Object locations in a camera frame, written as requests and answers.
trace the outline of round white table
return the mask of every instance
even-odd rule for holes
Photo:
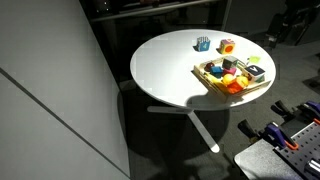
[[[197,38],[209,38],[208,51],[194,49]],[[217,51],[222,39],[232,39],[235,48],[232,56],[246,60],[250,56],[260,57],[256,64],[263,68],[268,86],[237,98],[221,101],[192,73],[194,65],[220,58]],[[130,63],[131,74],[136,84],[156,100],[172,108],[149,107],[149,112],[188,114],[212,151],[219,147],[205,130],[194,110],[223,110],[250,102],[264,94],[273,84],[276,68],[269,54],[257,44],[234,34],[214,30],[182,30],[157,36],[141,45],[133,54]]]

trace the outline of gray wall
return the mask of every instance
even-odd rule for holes
[[[26,0],[20,3],[2,0],[0,2],[0,23],[2,24],[0,30],[0,67],[61,120],[88,140],[125,174],[129,175],[128,150],[117,108],[119,89],[80,3],[77,0]],[[6,107],[7,102],[20,101],[20,98],[23,101],[25,98],[8,93],[6,95],[3,91],[0,93],[2,95],[1,109]],[[33,176],[39,170],[32,167],[39,167],[43,172],[52,170],[63,173],[68,170],[70,165],[74,165],[72,168],[81,174],[82,171],[95,171],[95,168],[101,166],[100,168],[105,168],[103,171],[99,171],[99,168],[96,170],[96,173],[100,173],[97,176],[101,175],[101,177],[104,177],[105,174],[120,172],[112,168],[110,164],[107,165],[108,162],[106,160],[104,162],[101,159],[102,156],[99,157],[95,152],[91,152],[91,154],[86,152],[90,148],[76,137],[66,135],[71,132],[55,122],[55,118],[46,121],[48,117],[41,115],[41,108],[30,109],[28,103],[23,102],[16,104],[17,106],[12,107],[14,109],[11,110],[12,113],[0,114],[1,121],[7,119],[4,122],[5,126],[0,126],[1,138],[3,138],[0,142],[1,156],[7,157],[11,153],[3,148],[8,144],[10,145],[8,148],[13,149],[26,145],[27,147],[24,148],[29,148],[27,152],[37,152],[48,146],[45,150],[49,153],[48,156],[43,156],[40,159],[37,159],[36,154],[30,157],[28,153],[22,153],[20,158],[26,160],[25,163],[29,163],[28,166],[31,166],[26,168],[27,164],[25,164],[25,166],[16,169],[17,171],[26,171],[23,173],[30,175],[28,178],[22,179],[43,179]],[[31,124],[20,113],[28,115]],[[16,119],[19,123],[10,121],[10,119]],[[30,138],[25,136],[25,131],[31,133]],[[25,136],[23,139],[25,144],[18,146],[22,143],[21,140],[19,138],[10,139],[9,134],[6,134],[9,132],[15,132],[14,136],[16,137]],[[36,136],[41,136],[39,142],[43,142],[43,147],[42,143],[32,145],[38,141],[34,139]],[[68,148],[64,151],[55,151],[56,148],[59,149],[56,146]],[[65,159],[64,153],[80,156]],[[8,156],[5,161],[1,159],[0,166],[16,164],[21,159],[9,158]],[[55,166],[44,165],[48,161],[56,163]],[[70,174],[66,179],[88,179],[86,176],[79,178],[81,176],[73,174],[74,176]]]
[[[268,30],[273,16],[284,13],[285,0],[230,0],[226,32],[260,33]]]

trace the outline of dark floor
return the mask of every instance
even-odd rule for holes
[[[132,180],[246,179],[234,156],[249,145],[237,129],[243,119],[255,129],[283,120],[270,110],[282,100],[294,107],[307,100],[320,102],[320,87],[308,86],[319,78],[320,41],[299,46],[279,44],[269,51],[277,77],[260,98],[224,111],[197,112],[221,150],[212,153],[186,115],[148,113],[149,105],[163,105],[139,89],[123,92]]]

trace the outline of table base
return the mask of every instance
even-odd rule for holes
[[[162,107],[162,106],[149,106],[148,112],[151,113],[167,113],[167,114],[186,114],[189,116],[193,125],[197,128],[198,132],[204,139],[204,141],[209,146],[210,150],[214,153],[218,153],[220,148],[212,136],[209,134],[207,129],[203,126],[197,115],[194,113],[194,110],[190,109],[181,109],[175,107]]]

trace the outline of table leg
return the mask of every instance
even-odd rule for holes
[[[218,153],[220,151],[219,145],[214,141],[211,137],[207,129],[203,126],[197,115],[194,113],[193,110],[189,109],[181,109],[175,107],[161,107],[161,106],[149,106],[148,112],[153,113],[168,113],[168,114],[186,114],[189,116],[193,125],[197,128],[198,132],[204,139],[204,141],[209,146],[210,150],[214,153]]]

